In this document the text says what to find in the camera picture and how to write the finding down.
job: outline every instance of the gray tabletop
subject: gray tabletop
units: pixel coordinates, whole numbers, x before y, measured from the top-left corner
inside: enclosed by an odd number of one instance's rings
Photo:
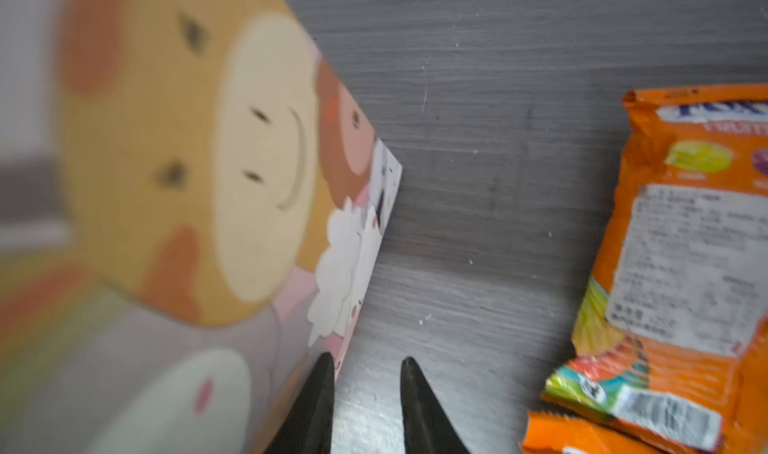
[[[403,451],[414,356],[472,452],[517,452],[573,355],[622,94],[768,81],[768,0],[288,1],[405,167],[333,451]]]

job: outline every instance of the orange candy bag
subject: orange candy bag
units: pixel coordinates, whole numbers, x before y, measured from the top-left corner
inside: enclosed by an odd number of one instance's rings
[[[578,358],[544,398],[668,452],[768,438],[768,85],[637,90]]]
[[[524,454],[659,454],[642,442],[588,421],[543,412],[528,413],[528,430],[520,449]]]

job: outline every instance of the cartoon box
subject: cartoon box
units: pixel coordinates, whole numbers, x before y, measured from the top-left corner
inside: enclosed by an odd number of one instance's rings
[[[2,5],[0,451],[260,452],[400,164],[283,0]]]

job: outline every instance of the barcode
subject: barcode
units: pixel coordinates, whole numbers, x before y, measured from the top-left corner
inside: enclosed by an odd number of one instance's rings
[[[695,402],[666,392],[622,386],[610,413],[669,439],[711,451],[723,417]]]

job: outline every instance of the yellow cartoon face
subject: yellow cartoon face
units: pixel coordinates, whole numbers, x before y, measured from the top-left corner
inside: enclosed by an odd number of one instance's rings
[[[141,303],[253,315],[318,171],[311,40],[282,0],[67,0],[56,94],[78,255]]]
[[[313,65],[304,30],[279,14],[249,22],[228,64],[215,137],[216,251],[235,295],[254,303],[282,284],[310,215]]]

